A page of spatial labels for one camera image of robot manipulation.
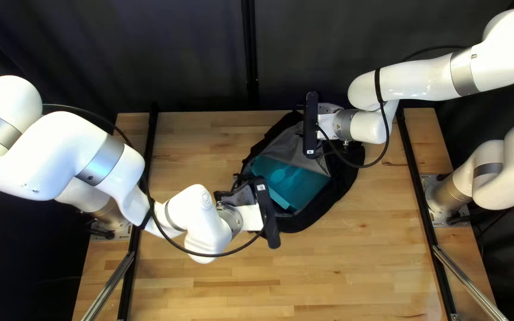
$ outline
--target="black bag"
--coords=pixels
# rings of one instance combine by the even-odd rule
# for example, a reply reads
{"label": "black bag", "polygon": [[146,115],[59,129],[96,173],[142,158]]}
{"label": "black bag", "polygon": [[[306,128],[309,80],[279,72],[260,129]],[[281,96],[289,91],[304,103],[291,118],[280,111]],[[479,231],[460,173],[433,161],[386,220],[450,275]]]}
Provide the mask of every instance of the black bag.
{"label": "black bag", "polygon": [[[243,183],[243,179],[253,176],[251,164],[254,159],[259,155],[267,155],[298,167],[316,172],[322,171],[330,177],[324,189],[305,208],[295,213],[290,213],[273,202],[275,203],[277,226],[281,232],[285,233],[300,232],[315,223],[348,192],[358,174],[358,169],[345,165],[334,154],[328,154],[317,159],[306,158],[302,153],[302,120],[303,114],[298,111],[283,116],[277,124],[268,130],[264,138],[251,148],[249,156],[243,160],[241,174],[236,176],[242,180],[236,182],[239,186]],[[346,148],[346,153],[343,153],[343,156],[349,162],[364,163],[364,147],[361,143],[351,142],[349,145],[343,146],[341,141],[334,141],[334,144],[340,151],[344,147]],[[315,154],[320,155],[331,150],[327,144],[321,144]]]}

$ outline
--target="wooden table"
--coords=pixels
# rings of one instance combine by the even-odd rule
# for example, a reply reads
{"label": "wooden table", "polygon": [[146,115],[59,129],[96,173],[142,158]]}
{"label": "wooden table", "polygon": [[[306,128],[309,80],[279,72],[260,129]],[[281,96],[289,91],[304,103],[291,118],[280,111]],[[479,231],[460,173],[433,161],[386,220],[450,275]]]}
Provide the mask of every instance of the wooden table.
{"label": "wooden table", "polygon": [[[249,148],[286,111],[162,113],[150,190],[165,201],[189,185],[228,190]],[[451,172],[431,108],[406,110],[421,173]],[[142,150],[147,114],[119,114],[117,124]],[[366,144],[366,162],[382,146]],[[492,298],[468,227],[436,229],[440,245]],[[229,248],[245,243],[242,233]],[[200,265],[167,241],[142,234],[132,320],[445,320],[431,255],[399,132],[394,126],[380,164],[359,171],[346,196],[318,222]],[[177,237],[183,243],[183,237]],[[80,320],[128,248],[127,241],[91,242],[73,320]],[[460,314],[480,310],[450,279]],[[99,320],[116,320],[120,287]]]}

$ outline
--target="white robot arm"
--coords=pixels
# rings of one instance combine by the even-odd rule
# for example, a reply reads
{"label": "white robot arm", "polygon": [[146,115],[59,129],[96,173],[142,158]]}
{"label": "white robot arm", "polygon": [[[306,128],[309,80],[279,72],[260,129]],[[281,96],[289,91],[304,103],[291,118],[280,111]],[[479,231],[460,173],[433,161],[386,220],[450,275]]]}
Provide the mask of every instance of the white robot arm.
{"label": "white robot arm", "polygon": [[[360,75],[348,88],[348,100],[357,110],[319,115],[319,126],[331,139],[375,144],[385,141],[374,74],[371,71]],[[491,19],[483,41],[471,48],[380,70],[380,91],[387,102],[384,108],[389,128],[398,99],[447,100],[510,84],[514,84],[514,10]],[[347,130],[338,132],[337,128]],[[324,139],[323,135],[319,134],[318,139]]]}
{"label": "white robot arm", "polygon": [[[363,74],[348,88],[348,100],[360,110],[339,110],[325,104],[327,114],[319,115],[319,126],[331,139],[384,142],[374,77],[375,71]],[[514,10],[491,19],[483,41],[471,48],[380,70],[380,91],[387,102],[384,109],[390,128],[398,99],[446,100],[510,84],[514,84]],[[514,206],[514,127],[503,141],[479,146],[452,175],[427,189],[426,197],[439,215],[449,215],[472,199],[491,210]]]}
{"label": "white robot arm", "polygon": [[[150,208],[137,186],[142,156],[77,115],[59,111],[41,117],[41,112],[32,84],[0,77],[0,191],[35,201],[56,199],[90,213],[114,200],[115,211],[140,225]],[[204,254],[222,252],[241,230],[263,227],[258,207],[218,213],[201,185],[155,202],[154,213],[169,237],[187,230],[185,248]],[[145,229],[162,237],[152,219]],[[190,256],[200,263],[215,259]]]}

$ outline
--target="black backdrop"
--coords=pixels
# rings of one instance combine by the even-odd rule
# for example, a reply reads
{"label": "black backdrop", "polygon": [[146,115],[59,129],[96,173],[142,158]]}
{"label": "black backdrop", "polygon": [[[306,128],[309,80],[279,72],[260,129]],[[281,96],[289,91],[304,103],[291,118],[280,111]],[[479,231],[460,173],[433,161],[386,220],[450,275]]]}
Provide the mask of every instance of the black backdrop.
{"label": "black backdrop", "polygon": [[[308,90],[347,106],[357,75],[420,48],[477,43],[509,6],[514,1],[257,0],[261,94],[250,105],[239,0],[0,0],[0,75],[26,78],[45,102],[111,119],[152,101],[163,111],[290,109]],[[514,124],[514,86],[411,103],[437,108],[454,165]],[[86,251],[80,229],[72,208],[0,193],[0,320],[70,319]],[[484,240],[497,303],[513,319],[514,214]]]}

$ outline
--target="metal mounting plate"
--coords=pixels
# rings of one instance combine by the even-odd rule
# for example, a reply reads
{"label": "metal mounting plate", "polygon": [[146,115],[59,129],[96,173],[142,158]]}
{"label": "metal mounting plate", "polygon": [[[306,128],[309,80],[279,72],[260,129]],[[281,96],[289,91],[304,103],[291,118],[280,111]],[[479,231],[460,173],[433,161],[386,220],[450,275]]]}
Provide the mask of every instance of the metal mounting plate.
{"label": "metal mounting plate", "polygon": [[[103,228],[100,225],[100,222],[94,222],[92,225],[90,225],[91,228],[102,230]],[[128,222],[128,224],[120,230],[114,231],[114,238],[113,239],[107,239],[106,237],[100,237],[98,235],[91,234],[90,235],[90,242],[105,242],[105,241],[119,241],[119,240],[129,240],[130,239],[130,232],[132,231],[132,223]]]}
{"label": "metal mounting plate", "polygon": [[[437,185],[440,183],[438,180],[439,174],[420,174],[421,179],[421,185],[424,188],[424,191],[426,192],[429,188],[431,188],[434,185]],[[430,218],[432,220],[433,227],[467,227],[471,226],[469,222],[458,222],[455,224],[448,224],[446,220],[450,217],[449,215],[441,215],[439,213],[434,213],[431,208],[428,207],[428,211],[430,212]],[[461,216],[467,216],[469,215],[469,208],[467,208],[467,205],[464,205],[459,209],[459,214]]]}

